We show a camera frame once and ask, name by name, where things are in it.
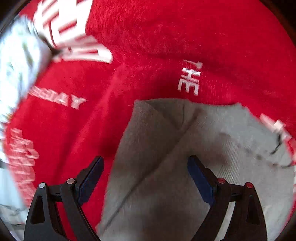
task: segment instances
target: red cloth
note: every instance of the red cloth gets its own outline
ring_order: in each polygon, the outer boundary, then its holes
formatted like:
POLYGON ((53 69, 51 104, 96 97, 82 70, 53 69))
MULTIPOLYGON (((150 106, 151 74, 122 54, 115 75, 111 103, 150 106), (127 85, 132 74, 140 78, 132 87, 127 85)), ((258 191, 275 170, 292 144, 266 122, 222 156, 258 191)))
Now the red cloth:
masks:
MULTIPOLYGON (((32 0, 22 14, 32 18, 38 2, 32 0)), ((48 9, 57 2, 64 1, 52 1, 48 9)), ((59 11, 48 23, 62 16, 59 11)), ((112 63, 51 63, 36 83, 45 89, 33 88, 7 128, 6 152, 28 204, 33 186, 63 183, 101 155, 103 176, 83 207, 90 224, 97 225, 112 161, 136 99, 240 102, 257 117, 264 113, 280 119, 296 136, 296 49, 258 0, 93 0, 85 30, 110 50, 112 63), (200 61, 202 68, 184 60, 200 61), (192 79, 190 70, 196 71, 192 79), (192 85, 189 92, 186 83, 192 85), (49 97, 56 97, 49 90, 65 93, 68 100, 49 97), (75 109, 71 95, 87 101, 75 109)))

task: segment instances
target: gray fabric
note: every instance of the gray fabric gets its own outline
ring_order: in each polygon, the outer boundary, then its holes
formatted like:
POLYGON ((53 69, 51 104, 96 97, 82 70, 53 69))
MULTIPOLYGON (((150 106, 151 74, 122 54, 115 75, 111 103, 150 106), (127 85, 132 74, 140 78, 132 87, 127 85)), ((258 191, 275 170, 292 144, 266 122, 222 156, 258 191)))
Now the gray fabric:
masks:
MULTIPOLYGON (((277 134, 241 105, 210 106, 180 99, 136 101, 118 147, 98 234, 104 241, 191 240, 208 210, 188 174, 197 155, 217 177, 252 182, 263 206, 268 240, 285 225, 293 169, 277 134)), ((233 205, 217 240, 223 238, 233 205)))

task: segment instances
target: screw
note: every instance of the screw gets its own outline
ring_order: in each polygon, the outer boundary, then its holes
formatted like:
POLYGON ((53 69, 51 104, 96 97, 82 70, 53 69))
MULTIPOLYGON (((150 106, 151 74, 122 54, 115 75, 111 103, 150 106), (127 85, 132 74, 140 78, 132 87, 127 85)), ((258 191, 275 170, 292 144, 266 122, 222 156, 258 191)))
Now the screw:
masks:
POLYGON ((67 183, 68 184, 73 184, 75 182, 75 179, 74 178, 69 178, 68 180, 67 180, 67 183))
POLYGON ((252 189, 254 187, 254 185, 252 183, 246 183, 247 188, 252 189))
POLYGON ((219 177, 218 182, 221 183, 221 184, 224 184, 226 182, 226 180, 224 178, 222 178, 222 177, 219 177))
POLYGON ((40 188, 44 188, 45 185, 46 185, 45 183, 40 183, 40 184, 39 184, 39 187, 40 187, 40 188))

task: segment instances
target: gray cloth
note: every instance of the gray cloth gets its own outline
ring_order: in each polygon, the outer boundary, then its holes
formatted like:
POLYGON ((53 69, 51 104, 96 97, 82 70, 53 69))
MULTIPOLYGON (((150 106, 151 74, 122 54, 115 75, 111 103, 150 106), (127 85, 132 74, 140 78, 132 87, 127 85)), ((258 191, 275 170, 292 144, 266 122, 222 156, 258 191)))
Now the gray cloth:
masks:
MULTIPOLYGON (((292 206, 294 176, 278 140, 240 104, 136 101, 110 174, 99 236, 190 241, 209 211, 187 171, 187 158, 197 155, 217 177, 255 185, 268 240, 274 240, 292 206)), ((223 239, 232 211, 230 204, 217 240, 223 239)))

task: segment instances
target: red blanket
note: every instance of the red blanket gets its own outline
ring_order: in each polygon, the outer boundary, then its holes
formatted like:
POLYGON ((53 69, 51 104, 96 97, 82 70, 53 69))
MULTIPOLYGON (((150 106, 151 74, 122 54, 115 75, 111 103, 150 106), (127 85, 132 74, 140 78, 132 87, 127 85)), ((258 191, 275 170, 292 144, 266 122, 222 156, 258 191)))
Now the red blanket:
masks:
POLYGON ((32 0, 22 14, 62 51, 7 128, 28 205, 39 183, 63 183, 101 155, 105 171, 83 207, 97 225, 136 99, 240 102, 296 136, 296 49, 258 0, 32 0))

